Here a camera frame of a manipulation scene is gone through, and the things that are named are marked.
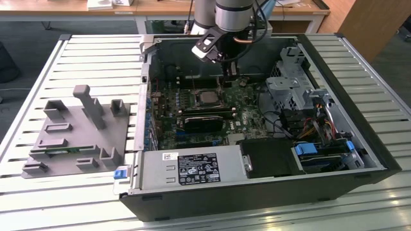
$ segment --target black chair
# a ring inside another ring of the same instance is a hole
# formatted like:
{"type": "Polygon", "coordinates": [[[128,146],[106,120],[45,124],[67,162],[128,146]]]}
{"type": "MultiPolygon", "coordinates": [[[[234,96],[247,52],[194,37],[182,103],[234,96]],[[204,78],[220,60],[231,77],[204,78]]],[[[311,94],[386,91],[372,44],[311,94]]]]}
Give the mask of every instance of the black chair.
{"type": "Polygon", "coordinates": [[[17,78],[20,70],[7,52],[4,44],[0,42],[0,83],[7,83],[17,78]]]}

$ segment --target gray 3d-printed holder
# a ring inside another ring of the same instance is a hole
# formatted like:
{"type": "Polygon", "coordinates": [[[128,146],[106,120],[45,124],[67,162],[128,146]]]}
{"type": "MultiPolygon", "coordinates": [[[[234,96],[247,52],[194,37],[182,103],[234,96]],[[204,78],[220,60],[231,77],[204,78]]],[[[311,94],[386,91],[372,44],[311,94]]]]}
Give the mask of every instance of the gray 3d-printed holder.
{"type": "Polygon", "coordinates": [[[112,100],[100,105],[88,85],[78,85],[73,96],[83,106],[65,107],[53,100],[44,107],[48,118],[23,166],[23,178],[114,171],[123,164],[130,104],[112,100]]]}

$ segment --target chip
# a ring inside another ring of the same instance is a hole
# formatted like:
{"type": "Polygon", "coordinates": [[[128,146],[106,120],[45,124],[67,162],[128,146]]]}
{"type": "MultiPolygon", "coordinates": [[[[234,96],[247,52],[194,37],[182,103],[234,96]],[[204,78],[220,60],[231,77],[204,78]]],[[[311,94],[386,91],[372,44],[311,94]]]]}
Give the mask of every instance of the chip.
{"type": "Polygon", "coordinates": [[[212,104],[219,101],[219,96],[215,91],[203,91],[200,94],[202,104],[212,104]]]}

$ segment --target white label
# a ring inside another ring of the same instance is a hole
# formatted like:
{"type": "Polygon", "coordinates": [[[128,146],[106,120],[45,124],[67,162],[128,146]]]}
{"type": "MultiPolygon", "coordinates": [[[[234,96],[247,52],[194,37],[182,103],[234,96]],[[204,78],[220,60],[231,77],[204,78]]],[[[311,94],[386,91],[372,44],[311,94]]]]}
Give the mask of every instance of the white label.
{"type": "Polygon", "coordinates": [[[176,160],[179,153],[163,153],[163,160],[176,160]]]}
{"type": "Polygon", "coordinates": [[[210,178],[215,178],[215,177],[219,177],[219,176],[220,176],[219,174],[211,174],[210,178]]]}
{"type": "Polygon", "coordinates": [[[132,12],[116,11],[115,14],[134,14],[132,12]]]}

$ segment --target green circuit board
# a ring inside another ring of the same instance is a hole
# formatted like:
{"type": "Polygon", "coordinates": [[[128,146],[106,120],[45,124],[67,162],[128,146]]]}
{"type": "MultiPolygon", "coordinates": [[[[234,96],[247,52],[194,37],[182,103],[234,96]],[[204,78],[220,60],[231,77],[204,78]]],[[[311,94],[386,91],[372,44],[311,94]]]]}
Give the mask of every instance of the green circuit board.
{"type": "MultiPolygon", "coordinates": [[[[164,91],[164,107],[160,105],[159,116],[156,118],[159,132],[159,149],[176,149],[182,145],[207,143],[211,146],[230,145],[230,134],[242,134],[244,139],[268,137],[268,131],[263,122],[262,115],[256,106],[256,87],[258,83],[248,84],[246,87],[239,86],[239,81],[232,83],[232,87],[223,88],[223,101],[236,108],[235,119],[224,120],[223,129],[211,133],[186,134],[184,130],[179,128],[179,117],[175,113],[179,110],[176,106],[176,92],[178,89],[166,89],[164,91]]],[[[196,105],[194,94],[188,94],[186,107],[195,107],[196,105]]]]}

